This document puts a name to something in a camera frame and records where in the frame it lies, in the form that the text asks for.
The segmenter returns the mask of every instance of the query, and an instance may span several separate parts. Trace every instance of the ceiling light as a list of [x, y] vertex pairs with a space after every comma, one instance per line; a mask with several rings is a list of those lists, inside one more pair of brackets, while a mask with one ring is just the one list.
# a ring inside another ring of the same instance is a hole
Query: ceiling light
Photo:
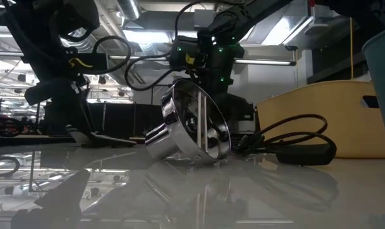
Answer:
[[58, 179], [60, 179], [60, 178], [62, 178], [62, 175], [49, 177], [48, 179], [50, 179], [50, 180], [58, 180]]
[[123, 89], [120, 89], [120, 90], [118, 91], [118, 96], [124, 97], [124, 95], [125, 95], [124, 90], [123, 90]]
[[186, 36], [189, 38], [198, 38], [197, 31], [178, 31], [178, 36]]
[[10, 102], [10, 101], [1, 101], [1, 103], [2, 103], [2, 104], [6, 104], [6, 105], [13, 105], [13, 103]]
[[25, 99], [24, 96], [0, 95], [0, 99]]
[[0, 34], [0, 38], [12, 38], [13, 35], [11, 34]]
[[278, 60], [235, 60], [236, 64], [264, 64], [264, 65], [280, 65], [288, 66], [290, 61], [278, 61]]
[[308, 24], [314, 20], [314, 17], [309, 17], [298, 29], [296, 29], [287, 39], [283, 41], [284, 45], [287, 45], [295, 36], [297, 36]]
[[108, 92], [107, 89], [100, 89], [100, 88], [91, 88], [90, 90], [93, 92]]
[[151, 31], [129, 31], [123, 30], [126, 38], [129, 41], [148, 44], [148, 43], [168, 43], [169, 39], [166, 32], [151, 32]]
[[132, 101], [128, 99], [87, 99], [89, 103], [95, 103], [95, 102], [111, 102], [111, 103], [133, 103]]
[[106, 78], [104, 76], [99, 76], [99, 81], [100, 84], [105, 85], [106, 84]]

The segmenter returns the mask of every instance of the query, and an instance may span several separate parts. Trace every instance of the metal cylindrical object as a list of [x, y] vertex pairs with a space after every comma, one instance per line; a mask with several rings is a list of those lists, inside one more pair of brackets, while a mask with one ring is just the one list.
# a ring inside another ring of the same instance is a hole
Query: metal cylindrical object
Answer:
[[120, 11], [127, 20], [135, 20], [141, 15], [141, 6], [138, 0], [117, 0]]
[[188, 80], [177, 81], [162, 97], [161, 108], [164, 123], [146, 135], [153, 158], [182, 153], [195, 163], [211, 164], [228, 156], [227, 124], [203, 89]]
[[147, 134], [146, 145], [150, 152], [153, 149], [151, 155], [156, 159], [164, 159], [179, 151], [164, 123]]

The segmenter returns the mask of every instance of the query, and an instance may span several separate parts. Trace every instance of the coiled black cable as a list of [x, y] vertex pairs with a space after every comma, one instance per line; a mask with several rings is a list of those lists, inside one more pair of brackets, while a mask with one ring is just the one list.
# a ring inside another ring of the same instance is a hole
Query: coiled black cable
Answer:
[[15, 157], [0, 156], [0, 161], [3, 161], [3, 160], [10, 160], [10, 161], [14, 162], [15, 166], [14, 166], [14, 169], [9, 171], [9, 172], [0, 173], [0, 177], [9, 177], [9, 176], [13, 175], [14, 173], [16, 173], [20, 169], [20, 162]]
[[[323, 126], [317, 130], [316, 132], [292, 132], [292, 133], [287, 133], [287, 134], [282, 134], [279, 136], [272, 137], [270, 139], [265, 140], [264, 133], [282, 125], [285, 123], [288, 123], [289, 121], [293, 120], [299, 120], [303, 118], [316, 118], [321, 120], [324, 124]], [[328, 160], [329, 158], [332, 159], [335, 156], [337, 147], [335, 143], [327, 136], [323, 135], [322, 133], [326, 130], [328, 127], [328, 122], [327, 120], [322, 117], [321, 115], [318, 114], [301, 114], [301, 115], [296, 115], [292, 116], [286, 119], [283, 119], [255, 134], [252, 136], [244, 136], [238, 145], [234, 144], [232, 146], [232, 150], [235, 154], [241, 155], [241, 156], [248, 156], [252, 153], [275, 153], [275, 154], [282, 154], [282, 155], [290, 155], [290, 151], [287, 150], [287, 152], [284, 152], [284, 149], [288, 149], [288, 146], [293, 146], [294, 144], [308, 141], [310, 139], [313, 139], [315, 137], [318, 137], [329, 145], [329, 149], [325, 153], [325, 159]], [[300, 137], [298, 139], [294, 140], [289, 140], [289, 141], [284, 141], [283, 139], [286, 139], [288, 137], [294, 137], [294, 136], [299, 136], [299, 135], [304, 135], [304, 137]], [[304, 147], [307, 146], [297, 146], [299, 150], [306, 150]], [[313, 145], [311, 146], [313, 148], [310, 149], [315, 149], [317, 150], [320, 145]]]
[[[7, 127], [7, 125], [13, 125], [13, 132], [1, 130], [1, 128]], [[0, 118], [0, 136], [1, 137], [15, 137], [20, 135], [24, 131], [24, 125], [21, 121], [14, 118]]]

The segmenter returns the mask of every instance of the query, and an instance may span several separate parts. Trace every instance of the fluorescent light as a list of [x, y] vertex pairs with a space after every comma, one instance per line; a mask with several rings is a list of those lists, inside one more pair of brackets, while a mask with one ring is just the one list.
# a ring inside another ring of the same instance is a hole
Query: fluorescent light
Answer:
[[0, 95], [0, 99], [25, 99], [24, 96]]
[[314, 20], [314, 17], [309, 17], [298, 29], [296, 29], [287, 39], [283, 41], [284, 45], [287, 45], [295, 36], [297, 36], [308, 24]]
[[62, 175], [49, 177], [48, 179], [50, 179], [50, 180], [58, 180], [58, 179], [60, 179], [60, 178], [62, 178]]
[[6, 104], [6, 105], [13, 105], [13, 103], [10, 102], [10, 101], [1, 101], [1, 103], [2, 103], [2, 104]]
[[[14, 169], [0, 169], [0, 171], [13, 171]], [[45, 171], [52, 171], [52, 172], [69, 172], [69, 169], [33, 169], [34, 172], [45, 172]], [[107, 170], [103, 169], [99, 171], [99, 169], [93, 170], [93, 169], [86, 169], [89, 172], [115, 172], [115, 173], [126, 173], [128, 170]], [[18, 171], [31, 171], [31, 169], [19, 169]]]
[[109, 170], [109, 169], [102, 169], [101, 172], [121, 172], [121, 173], [124, 173], [124, 172], [127, 172], [127, 170]]
[[128, 31], [123, 30], [126, 38], [129, 41], [149, 44], [149, 43], [168, 43], [170, 39], [166, 32], [151, 32], [151, 31]]
[[111, 103], [133, 103], [128, 99], [87, 99], [89, 103], [95, 102], [111, 102]]
[[[126, 58], [125, 55], [111, 55], [111, 56], [109, 56], [109, 59], [111, 59], [111, 60], [123, 60], [125, 58]], [[131, 56], [130, 60], [136, 60], [137, 58], [139, 58], [139, 57], [138, 56]], [[150, 58], [150, 59], [146, 59], [146, 60], [149, 60], [149, 61], [166, 61], [167, 57]]]
[[90, 90], [93, 92], [109, 92], [107, 89], [100, 89], [100, 88], [91, 88]]
[[12, 38], [13, 35], [11, 34], [0, 34], [0, 38]]
[[186, 36], [189, 38], [198, 38], [196, 31], [178, 31], [178, 36]]
[[280, 65], [288, 66], [290, 61], [278, 61], [278, 60], [235, 60], [236, 64], [264, 64], [264, 65]]

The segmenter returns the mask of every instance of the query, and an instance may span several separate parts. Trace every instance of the metal rod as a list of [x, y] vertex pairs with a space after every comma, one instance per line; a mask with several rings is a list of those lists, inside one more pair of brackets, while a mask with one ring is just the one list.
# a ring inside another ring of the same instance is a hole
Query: metal rod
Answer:
[[36, 118], [36, 120], [35, 120], [35, 133], [36, 133], [36, 134], [38, 133], [39, 110], [40, 110], [40, 108], [41, 108], [41, 103], [39, 103], [39, 104], [37, 105], [37, 113], [36, 113], [36, 115], [35, 115], [35, 118]]
[[[23, 57], [24, 54], [20, 52], [0, 52], [1, 57]], [[109, 55], [111, 60], [123, 60], [126, 58], [126, 55]], [[131, 56], [130, 60], [135, 60], [139, 57]], [[144, 61], [168, 61], [167, 57], [147, 59]], [[235, 59], [234, 64], [253, 64], [253, 65], [272, 65], [272, 66], [295, 66], [295, 61], [290, 60], [262, 60], [262, 59]]]
[[205, 152], [207, 152], [207, 118], [206, 118], [206, 96], [204, 96], [204, 140], [205, 140]]
[[151, 88], [151, 105], [153, 105], [153, 99], [154, 99], [154, 87]]
[[198, 144], [198, 147], [200, 148], [202, 146], [202, 143], [201, 143], [201, 140], [202, 140], [202, 137], [201, 137], [201, 109], [202, 109], [202, 92], [198, 92], [198, 131], [197, 131], [197, 144]]
[[28, 188], [28, 192], [34, 191], [32, 189], [32, 181], [34, 180], [34, 163], [35, 163], [35, 151], [32, 152], [32, 157], [31, 157], [31, 171], [29, 173], [29, 188]]

